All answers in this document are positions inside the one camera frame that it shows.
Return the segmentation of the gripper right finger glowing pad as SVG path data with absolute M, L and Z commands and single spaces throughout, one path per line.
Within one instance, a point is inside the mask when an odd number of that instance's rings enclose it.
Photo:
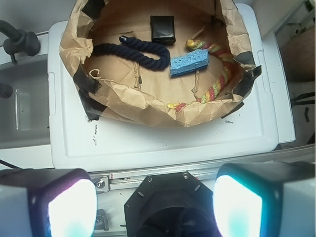
M 216 176 L 213 212 L 224 237 L 314 237 L 316 166 L 226 163 Z

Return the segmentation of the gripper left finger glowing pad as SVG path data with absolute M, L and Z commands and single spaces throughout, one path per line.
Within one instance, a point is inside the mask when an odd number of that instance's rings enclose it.
M 96 188 L 83 169 L 0 172 L 2 237 L 90 237 L 96 216 Z

